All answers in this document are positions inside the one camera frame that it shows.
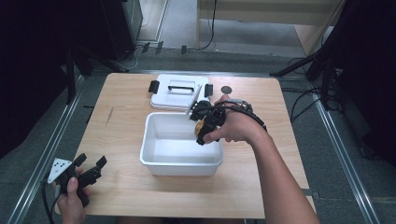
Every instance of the human arm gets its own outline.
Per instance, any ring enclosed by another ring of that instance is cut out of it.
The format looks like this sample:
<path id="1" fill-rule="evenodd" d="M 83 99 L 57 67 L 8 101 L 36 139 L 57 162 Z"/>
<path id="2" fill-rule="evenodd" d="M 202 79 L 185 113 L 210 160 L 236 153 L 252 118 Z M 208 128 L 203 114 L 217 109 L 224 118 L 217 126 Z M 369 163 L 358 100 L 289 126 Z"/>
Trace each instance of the human arm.
<path id="1" fill-rule="evenodd" d="M 223 95 L 220 102 L 229 99 Z M 204 140 L 225 138 L 246 141 L 256 157 L 267 223 L 319 223 L 311 204 L 280 156 L 274 140 L 254 119 L 234 111 L 226 112 L 224 124 Z"/>

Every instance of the black object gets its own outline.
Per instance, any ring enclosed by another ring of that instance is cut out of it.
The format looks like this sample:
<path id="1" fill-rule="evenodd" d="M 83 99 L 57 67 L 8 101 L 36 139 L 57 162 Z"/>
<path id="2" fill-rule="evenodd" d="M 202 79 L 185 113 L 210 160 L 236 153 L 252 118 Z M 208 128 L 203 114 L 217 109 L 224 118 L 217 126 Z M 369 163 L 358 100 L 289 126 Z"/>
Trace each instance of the black object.
<path id="1" fill-rule="evenodd" d="M 0 1 L 0 158 L 19 146 L 67 85 L 65 51 L 37 1 Z"/>
<path id="2" fill-rule="evenodd" d="M 158 88 L 160 88 L 160 81 L 158 81 L 158 80 L 152 80 L 152 81 L 149 83 L 148 92 L 152 92 L 152 93 L 154 93 L 154 94 L 157 94 Z"/>
<path id="3" fill-rule="evenodd" d="M 163 49 L 163 41 L 158 43 L 157 48 L 155 49 L 155 54 L 161 53 L 161 50 Z"/>
<path id="4" fill-rule="evenodd" d="M 75 176 L 78 180 L 78 190 L 77 194 L 78 197 L 81 199 L 82 205 L 85 207 L 88 205 L 90 200 L 88 199 L 87 195 L 84 193 L 83 189 L 88 185 L 92 185 L 96 183 L 96 179 L 100 178 L 101 170 L 106 165 L 107 160 L 106 157 L 103 156 L 97 163 L 96 166 L 92 167 L 90 170 L 82 173 L 76 173 L 76 167 L 79 167 L 87 157 L 85 154 L 79 155 L 73 162 L 73 165 L 69 166 L 67 170 L 65 170 L 61 175 L 56 178 L 55 182 L 57 185 L 61 186 L 61 193 L 67 193 L 67 183 L 69 179 Z"/>
<path id="5" fill-rule="evenodd" d="M 183 45 L 181 46 L 181 54 L 186 54 L 187 52 L 187 46 Z"/>
<path id="6" fill-rule="evenodd" d="M 180 90 L 190 90 L 190 91 L 194 91 L 194 87 L 168 86 L 168 90 L 169 90 L 169 91 L 171 91 L 172 89 L 180 89 Z"/>
<path id="7" fill-rule="evenodd" d="M 73 165 L 70 165 L 65 171 L 63 171 L 56 179 L 55 183 L 57 185 L 57 189 L 60 189 L 59 193 L 67 193 L 67 184 L 69 182 L 69 179 L 73 176 L 75 176 L 78 179 L 78 189 L 77 189 L 77 196 L 81 199 L 82 205 L 85 207 L 90 203 L 90 200 L 88 199 L 87 195 L 84 193 L 84 188 L 87 187 L 88 185 L 92 185 L 96 183 L 96 179 L 100 178 L 102 176 L 101 170 L 102 168 L 106 165 L 107 160 L 106 157 L 103 156 L 97 163 L 96 166 L 92 167 L 90 170 L 86 171 L 83 174 L 77 174 L 76 173 L 76 167 L 79 167 L 85 160 L 87 159 L 87 156 L 82 153 L 79 155 L 74 161 Z M 50 173 L 47 173 L 45 176 L 45 179 L 48 178 Z M 47 195 L 46 195 L 46 186 L 47 180 L 42 181 L 42 186 L 41 186 L 41 195 L 43 198 L 43 203 L 46 209 L 47 217 L 49 219 L 49 223 L 53 224 L 53 218 L 52 218 L 52 210 L 53 206 L 56 203 L 56 200 L 58 200 L 58 196 L 56 196 L 55 202 L 52 205 L 52 208 L 49 208 L 48 202 L 47 202 Z"/>
<path id="8" fill-rule="evenodd" d="M 224 105 L 230 102 L 220 102 L 217 105 L 212 106 L 208 101 L 194 102 L 191 106 L 190 119 L 193 121 L 202 120 L 204 122 L 200 132 L 198 132 L 197 143 L 203 145 L 205 143 L 204 136 L 207 133 L 211 133 L 216 130 L 218 126 L 222 126 L 226 120 L 226 109 L 243 113 L 252 119 L 256 120 L 260 126 L 267 131 L 264 122 L 253 113 L 253 109 L 247 102 L 241 102 L 241 104 L 232 103 L 232 106 Z"/>
<path id="9" fill-rule="evenodd" d="M 352 130 L 368 159 L 396 166 L 396 2 L 373 1 L 359 14 L 359 47 L 336 82 Z"/>
<path id="10" fill-rule="evenodd" d="M 143 46 L 142 53 L 146 53 L 146 52 L 149 50 L 149 44 L 150 44 L 150 42 L 146 43 L 146 44 Z"/>
<path id="11" fill-rule="evenodd" d="M 107 60 L 134 52 L 143 20 L 139 0 L 68 1 L 77 44 Z"/>
<path id="12" fill-rule="evenodd" d="M 231 92 L 233 92 L 233 89 L 231 89 L 231 87 L 229 86 L 223 86 L 221 87 L 221 92 L 224 94 L 230 94 Z"/>
<path id="13" fill-rule="evenodd" d="M 205 84 L 205 94 L 204 97 L 213 95 L 213 84 Z"/>
<path id="14" fill-rule="evenodd" d="M 366 13 L 370 1 L 346 1 L 338 22 L 318 51 L 279 72 L 270 74 L 270 76 L 283 77 L 297 68 L 311 63 L 305 74 L 306 78 L 309 81 L 314 81 L 320 75 L 323 75 L 320 101 L 326 109 L 329 109 L 327 102 L 331 77 L 335 73 L 335 68 L 343 68 L 350 59 L 351 54 L 359 47 L 355 40 L 359 39 L 360 36 L 354 33 L 357 27 L 364 25 L 360 18 L 361 15 Z"/>

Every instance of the white lid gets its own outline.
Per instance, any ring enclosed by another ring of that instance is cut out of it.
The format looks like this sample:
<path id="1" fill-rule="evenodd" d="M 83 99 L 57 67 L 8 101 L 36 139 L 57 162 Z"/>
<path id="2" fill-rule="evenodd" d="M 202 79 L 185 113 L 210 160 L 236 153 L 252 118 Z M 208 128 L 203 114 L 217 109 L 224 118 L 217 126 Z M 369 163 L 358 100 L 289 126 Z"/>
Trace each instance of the white lid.
<path id="1" fill-rule="evenodd" d="M 190 108 L 197 91 L 200 91 L 197 101 L 208 101 L 205 97 L 205 84 L 209 83 L 207 77 L 161 74 L 157 80 L 160 87 L 157 94 L 152 94 L 150 101 L 154 108 L 186 111 Z"/>

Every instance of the black clip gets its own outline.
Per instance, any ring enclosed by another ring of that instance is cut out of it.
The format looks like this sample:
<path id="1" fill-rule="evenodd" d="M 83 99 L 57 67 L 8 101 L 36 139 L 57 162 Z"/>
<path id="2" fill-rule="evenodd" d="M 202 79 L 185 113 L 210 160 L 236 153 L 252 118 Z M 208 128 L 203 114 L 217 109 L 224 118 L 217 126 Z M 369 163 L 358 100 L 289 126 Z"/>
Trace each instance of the black clip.
<path id="1" fill-rule="evenodd" d="M 155 54 L 161 53 L 161 50 L 162 50 L 162 49 L 163 49 L 163 41 L 161 41 L 160 43 L 158 43 L 157 49 L 155 50 Z"/>
<path id="2" fill-rule="evenodd" d="M 149 50 L 149 42 L 143 46 L 142 53 L 146 53 Z"/>
<path id="3" fill-rule="evenodd" d="M 213 95 L 213 84 L 205 84 L 205 95 L 204 97 L 208 97 Z"/>
<path id="4" fill-rule="evenodd" d="M 160 81 L 152 80 L 151 83 L 149 84 L 148 92 L 157 94 L 158 88 L 160 88 Z"/>
<path id="5" fill-rule="evenodd" d="M 169 91 L 171 91 L 172 89 L 181 89 L 181 90 L 190 90 L 190 91 L 194 91 L 194 87 L 168 86 L 168 90 L 169 90 Z"/>

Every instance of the human hand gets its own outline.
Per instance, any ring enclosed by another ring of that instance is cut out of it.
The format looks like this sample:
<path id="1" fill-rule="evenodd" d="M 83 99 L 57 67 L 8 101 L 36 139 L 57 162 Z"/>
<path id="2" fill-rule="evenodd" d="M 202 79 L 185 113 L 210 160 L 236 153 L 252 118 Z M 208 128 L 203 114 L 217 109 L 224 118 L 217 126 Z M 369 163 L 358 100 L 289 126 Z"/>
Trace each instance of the human hand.
<path id="1" fill-rule="evenodd" d="M 78 174 L 82 173 L 81 168 L 77 168 Z M 75 177 L 69 179 L 67 183 L 67 194 L 61 194 L 57 201 L 59 209 L 61 210 L 63 224 L 80 224 L 84 223 L 85 210 L 82 202 L 77 196 L 78 180 Z"/>
<path id="2" fill-rule="evenodd" d="M 222 95 L 221 98 L 215 102 L 215 105 L 228 99 L 230 99 L 228 95 Z M 242 113 L 227 109 L 224 124 L 217 130 L 207 133 L 204 136 L 204 141 L 210 143 L 217 139 L 224 138 L 226 142 L 234 140 L 235 142 L 246 141 L 251 144 L 263 134 L 267 134 L 267 132 L 256 120 Z"/>

